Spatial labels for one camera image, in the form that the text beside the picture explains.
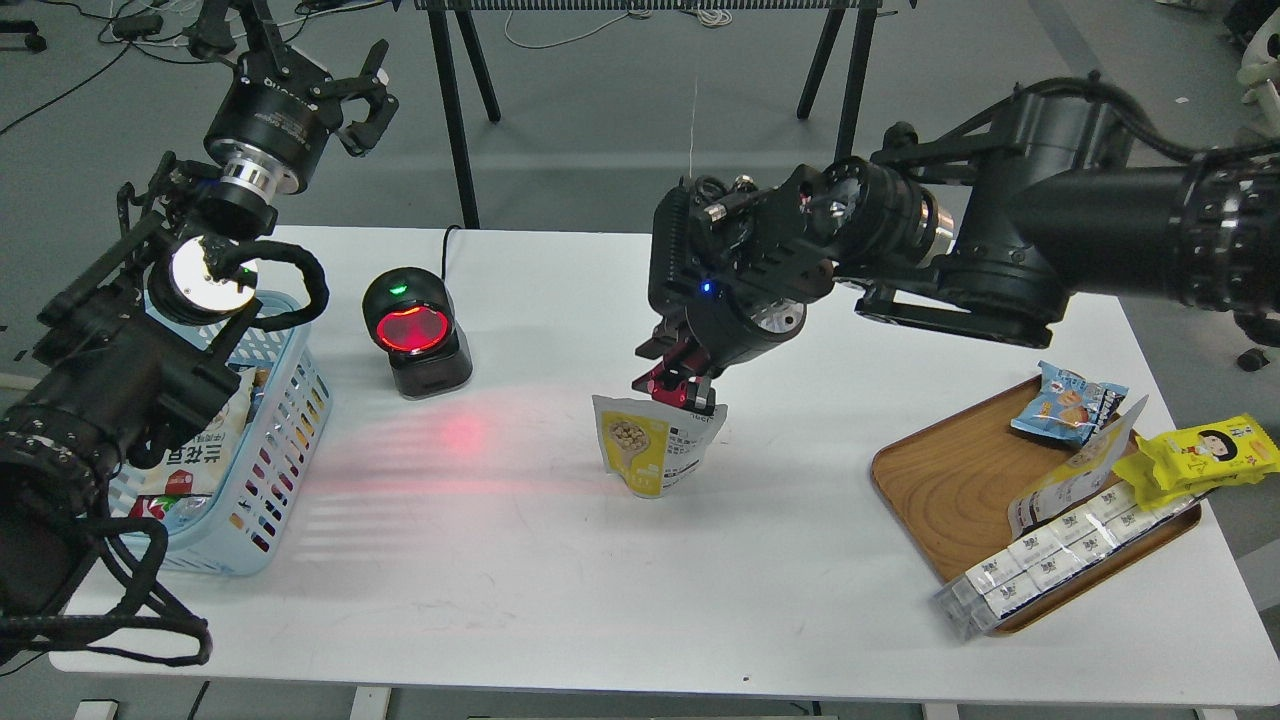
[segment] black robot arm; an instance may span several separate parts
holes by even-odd
[[[20,650],[88,650],[166,665],[209,660],[206,623],[156,580],[164,527],[111,518],[108,483],[123,462],[154,466],[209,424],[239,386],[227,360],[251,327],[283,331],[324,310],[328,288],[316,259],[259,240],[275,224],[271,201],[306,188],[330,135],[362,155],[396,111],[380,69],[385,41],[374,45],[358,77],[334,81],[280,40],[261,0],[209,0],[187,28],[193,54],[236,49],[228,8],[239,13],[250,50],[205,137],[216,165],[166,152],[141,195],[128,183],[120,188],[120,240],[38,315],[49,332],[33,356],[49,374],[0,413],[0,662]],[[340,105],[352,99],[366,100],[370,117],[342,128]],[[308,305],[257,316],[259,260],[296,265]],[[220,329],[196,347],[147,313],[145,292],[175,323]],[[150,539],[142,557],[124,533]],[[120,602],[104,615],[64,615],[99,560],[124,587]],[[196,647],[151,657],[99,644],[124,628],[180,633]]]
[[[1128,168],[1138,140],[1176,164]],[[1280,345],[1275,143],[1199,151],[1160,138],[1123,91],[1055,78],[933,142],[899,123],[870,160],[801,165],[778,187],[698,178],[654,215],[649,304],[663,316],[634,388],[708,413],[709,380],[799,333],[835,284],[872,319],[1046,347],[1075,292],[1235,313]],[[964,224],[928,184],[970,186]],[[899,301],[897,292],[952,309]]]

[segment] black stand leg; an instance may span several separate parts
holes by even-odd
[[[49,42],[40,35],[40,28],[33,20],[0,20],[0,35],[23,35],[23,45],[32,53],[41,53],[49,47]]]
[[[471,10],[457,10],[458,29],[462,31],[462,44],[467,46],[467,58],[471,59],[471,69],[476,73],[476,85],[480,86],[480,99],[484,100],[484,110],[489,114],[489,122],[497,123],[502,119],[502,110],[498,109],[498,96],[493,92],[493,81],[489,79],[489,65],[484,61],[484,51],[480,50],[480,36],[476,35],[476,24],[471,19]]]
[[[809,78],[804,81],[804,92],[800,94],[800,105],[796,106],[796,117],[801,120],[809,117],[813,110],[813,99],[818,95],[818,86],[822,85],[822,73],[827,72],[827,60],[831,59],[831,49],[836,45],[836,33],[840,32],[840,23],[845,19],[844,8],[827,10],[827,22],[822,26],[822,35],[818,36],[818,49],[813,53],[813,63],[809,64]]]
[[[476,209],[476,190],[471,182],[471,159],[467,155],[467,132],[462,126],[458,78],[453,72],[448,18],[444,10],[428,10],[426,17],[431,24],[435,69],[440,76],[440,100],[444,104],[444,124],[449,131],[449,150],[453,152],[453,174],[458,182],[458,200],[462,201],[462,225],[476,229],[480,227],[480,211]]]
[[[867,59],[872,53],[872,35],[876,32],[877,8],[858,10],[854,27],[854,50],[849,56],[849,81],[845,85],[845,105],[840,110],[840,132],[836,136],[836,160],[854,154],[854,131],[863,104],[863,85],[867,82]]]

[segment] yellow snack bag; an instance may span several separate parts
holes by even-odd
[[[1133,495],[1138,501],[1138,507],[1147,511],[1164,507],[1179,497],[1194,495],[1189,489],[1161,489],[1152,474],[1155,468],[1156,464],[1151,457],[1147,457],[1142,452],[1134,452],[1117,460],[1111,466],[1111,471],[1121,480],[1133,486]]]
[[[1280,448],[1248,415],[1138,438],[1138,448],[1151,459],[1151,477],[1166,492],[1257,482],[1280,470]]]
[[[640,497],[663,492],[698,468],[728,406],[699,415],[652,400],[591,396],[595,433],[604,468],[622,477]]]
[[[663,455],[671,425],[625,413],[602,413],[600,425],[609,469],[622,475],[636,495],[662,495]]]

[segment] food pouch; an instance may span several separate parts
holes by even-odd
[[[1249,415],[1138,438],[1138,450],[1146,460],[1128,460],[1117,474],[1139,492],[1139,502],[1146,497],[1144,507],[1280,470],[1280,448]]]
[[[1041,360],[1041,392],[1010,424],[1028,433],[1083,447],[1120,406],[1129,388],[1091,383]]]
[[[726,405],[708,416],[652,400],[593,395],[591,402],[604,468],[648,498],[694,471],[728,414]]]

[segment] blue basket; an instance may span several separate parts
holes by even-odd
[[[257,299],[264,314],[298,307],[279,292],[259,292]],[[160,319],[197,347],[206,347],[221,327],[193,328]],[[310,325],[270,333],[251,328],[232,354],[236,364],[271,368],[262,401],[204,514],[170,530],[163,568],[251,575],[271,561],[333,409],[329,388],[306,348],[308,332]],[[129,512],[142,478],[142,471],[127,466],[111,480],[113,515]],[[141,534],[125,536],[124,541],[134,552],[147,544]]]

